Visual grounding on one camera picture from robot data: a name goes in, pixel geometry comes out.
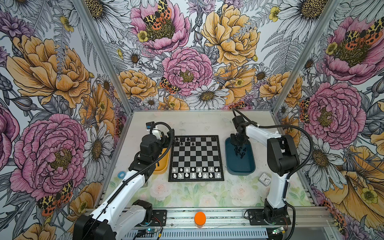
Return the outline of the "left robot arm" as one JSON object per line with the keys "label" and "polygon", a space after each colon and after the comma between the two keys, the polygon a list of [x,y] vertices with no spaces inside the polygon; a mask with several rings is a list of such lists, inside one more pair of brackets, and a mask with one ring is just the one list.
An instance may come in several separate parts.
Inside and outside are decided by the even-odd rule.
{"label": "left robot arm", "polygon": [[121,240],[136,225],[151,220],[153,207],[146,201],[139,200],[128,210],[125,208],[170,151],[175,131],[164,122],[149,122],[146,127],[149,133],[142,137],[140,151],[125,178],[90,215],[81,215],[76,220],[74,240]]}

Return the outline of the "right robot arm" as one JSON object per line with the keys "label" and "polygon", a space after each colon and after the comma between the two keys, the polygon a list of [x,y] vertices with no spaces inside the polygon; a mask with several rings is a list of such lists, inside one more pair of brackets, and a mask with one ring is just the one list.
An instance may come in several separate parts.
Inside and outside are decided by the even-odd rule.
{"label": "right robot arm", "polygon": [[288,204],[286,195],[289,178],[300,164],[296,145],[290,135],[281,135],[271,129],[279,126],[261,126],[244,116],[232,119],[236,129],[226,141],[226,161],[232,175],[253,173],[256,169],[254,153],[249,139],[267,148],[267,165],[273,172],[270,191],[265,200],[263,219],[269,224],[286,217]]}

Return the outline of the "yellow plastic tray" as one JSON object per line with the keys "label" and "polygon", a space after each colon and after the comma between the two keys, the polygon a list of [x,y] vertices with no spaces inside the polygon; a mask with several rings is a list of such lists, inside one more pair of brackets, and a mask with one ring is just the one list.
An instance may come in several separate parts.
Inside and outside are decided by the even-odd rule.
{"label": "yellow plastic tray", "polygon": [[171,150],[169,150],[165,154],[165,152],[167,151],[168,144],[169,144],[169,140],[167,137],[163,138],[163,137],[157,136],[157,139],[161,142],[162,147],[164,147],[162,150],[162,153],[160,154],[160,157],[162,155],[164,155],[164,156],[156,164],[156,168],[155,168],[153,174],[154,175],[161,175],[161,174],[164,174],[168,169],[170,156],[171,156]]}

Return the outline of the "teal plastic tray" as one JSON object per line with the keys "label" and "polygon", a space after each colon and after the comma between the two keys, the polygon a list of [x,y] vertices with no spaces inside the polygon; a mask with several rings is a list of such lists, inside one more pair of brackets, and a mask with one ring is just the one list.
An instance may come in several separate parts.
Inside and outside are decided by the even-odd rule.
{"label": "teal plastic tray", "polygon": [[247,176],[256,170],[252,145],[249,140],[244,145],[233,145],[231,138],[225,141],[227,170],[231,175]]}

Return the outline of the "black white chessboard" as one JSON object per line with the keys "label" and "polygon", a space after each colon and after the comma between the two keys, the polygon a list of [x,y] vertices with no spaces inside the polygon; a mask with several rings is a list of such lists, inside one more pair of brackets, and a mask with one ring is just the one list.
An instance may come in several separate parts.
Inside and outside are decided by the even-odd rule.
{"label": "black white chessboard", "polygon": [[224,181],[218,135],[175,136],[172,146],[169,182]]}

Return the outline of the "small white square clock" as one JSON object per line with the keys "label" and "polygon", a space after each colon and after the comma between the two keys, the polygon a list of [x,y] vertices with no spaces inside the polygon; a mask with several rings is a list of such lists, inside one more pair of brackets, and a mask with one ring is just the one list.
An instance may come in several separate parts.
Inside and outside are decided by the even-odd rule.
{"label": "small white square clock", "polygon": [[271,181],[272,181],[272,178],[266,174],[266,173],[262,173],[260,176],[259,176],[259,181],[266,187],[268,187],[270,184],[271,184]]}

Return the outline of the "orange round button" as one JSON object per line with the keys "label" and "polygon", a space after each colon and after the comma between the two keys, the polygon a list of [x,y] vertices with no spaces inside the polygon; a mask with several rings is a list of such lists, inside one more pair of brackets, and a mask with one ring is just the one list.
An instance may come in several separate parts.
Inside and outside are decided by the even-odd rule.
{"label": "orange round button", "polygon": [[194,222],[198,228],[202,228],[207,221],[207,217],[203,212],[197,212],[194,217]]}

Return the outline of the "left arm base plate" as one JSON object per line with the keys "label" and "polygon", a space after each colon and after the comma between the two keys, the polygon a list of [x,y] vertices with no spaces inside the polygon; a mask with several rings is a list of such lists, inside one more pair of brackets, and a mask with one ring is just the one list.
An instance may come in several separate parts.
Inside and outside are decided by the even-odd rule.
{"label": "left arm base plate", "polygon": [[150,227],[165,227],[167,223],[167,210],[153,210]]}

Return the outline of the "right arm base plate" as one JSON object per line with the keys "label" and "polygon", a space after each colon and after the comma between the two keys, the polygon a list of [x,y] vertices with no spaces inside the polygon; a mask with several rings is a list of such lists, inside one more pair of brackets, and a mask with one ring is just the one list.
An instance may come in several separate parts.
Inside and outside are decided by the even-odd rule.
{"label": "right arm base plate", "polygon": [[264,209],[247,209],[243,217],[249,221],[251,226],[288,226],[292,223],[289,215],[272,216],[266,214]]}

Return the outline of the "aluminium front rail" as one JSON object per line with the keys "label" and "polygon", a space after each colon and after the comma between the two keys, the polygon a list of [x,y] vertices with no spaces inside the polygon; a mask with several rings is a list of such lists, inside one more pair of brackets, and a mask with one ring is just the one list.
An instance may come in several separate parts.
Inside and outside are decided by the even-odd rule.
{"label": "aluminium front rail", "polygon": [[[294,211],[288,209],[287,215],[291,219],[291,225],[272,225],[272,226],[251,226],[249,221],[243,215],[247,208],[169,208],[156,209],[167,210],[167,223],[164,229],[192,229],[198,228],[194,222],[197,212],[203,212],[207,221],[202,229],[213,228],[268,228],[276,229],[284,227],[290,230],[291,227],[296,228],[321,228],[335,227],[335,223],[331,214],[324,207],[297,207]],[[149,222],[136,225],[133,229],[151,228]]]}

